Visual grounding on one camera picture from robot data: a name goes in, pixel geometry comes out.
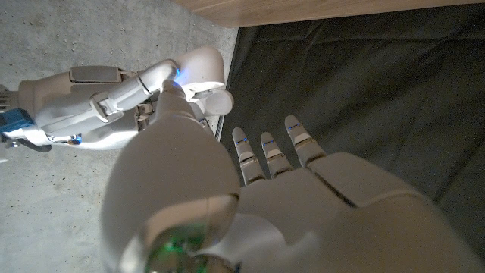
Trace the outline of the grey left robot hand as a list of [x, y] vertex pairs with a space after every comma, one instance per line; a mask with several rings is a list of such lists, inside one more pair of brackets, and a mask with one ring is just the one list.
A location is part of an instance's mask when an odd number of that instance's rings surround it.
[[326, 154], [298, 120], [293, 168], [272, 136], [261, 171], [239, 164], [163, 83], [156, 119], [122, 150], [105, 190], [107, 272], [482, 272], [480, 257], [414, 187], [355, 155]]

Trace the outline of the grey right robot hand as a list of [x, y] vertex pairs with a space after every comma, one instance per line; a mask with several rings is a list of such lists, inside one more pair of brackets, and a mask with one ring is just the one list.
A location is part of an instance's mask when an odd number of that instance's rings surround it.
[[138, 107], [176, 77], [178, 63], [167, 59], [144, 71], [110, 66], [73, 67], [40, 80], [25, 80], [18, 108], [33, 122], [14, 133], [35, 146], [74, 146], [109, 150], [140, 132]]

